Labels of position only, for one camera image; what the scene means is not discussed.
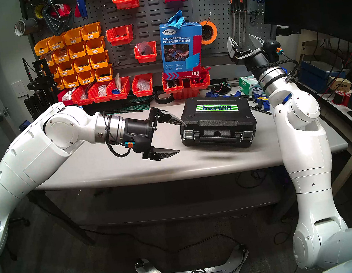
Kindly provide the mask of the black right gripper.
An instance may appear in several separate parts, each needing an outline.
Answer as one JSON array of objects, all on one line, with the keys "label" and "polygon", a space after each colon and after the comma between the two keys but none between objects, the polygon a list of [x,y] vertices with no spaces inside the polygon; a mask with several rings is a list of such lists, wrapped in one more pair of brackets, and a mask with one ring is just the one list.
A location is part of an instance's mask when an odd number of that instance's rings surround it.
[{"label": "black right gripper", "polygon": [[231,61],[236,65],[245,66],[250,72],[260,66],[263,68],[276,66],[275,64],[270,65],[271,63],[267,59],[265,51],[262,48],[258,48],[263,47],[264,40],[252,34],[250,34],[250,40],[257,49],[239,50],[239,46],[236,41],[230,36],[228,37],[227,45]]}]

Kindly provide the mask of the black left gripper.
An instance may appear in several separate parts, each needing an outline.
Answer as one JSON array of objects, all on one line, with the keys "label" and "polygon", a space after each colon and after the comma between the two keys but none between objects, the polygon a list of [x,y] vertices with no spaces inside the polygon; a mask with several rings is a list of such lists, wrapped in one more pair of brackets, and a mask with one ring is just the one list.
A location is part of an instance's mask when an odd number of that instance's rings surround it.
[{"label": "black left gripper", "polygon": [[156,107],[150,109],[150,119],[125,119],[125,139],[126,144],[133,143],[133,151],[144,150],[143,159],[160,161],[170,158],[180,152],[180,150],[172,150],[167,148],[155,148],[151,146],[154,130],[157,129],[157,123],[169,123],[178,126],[186,126],[186,124],[177,116],[166,110],[160,110]]}]

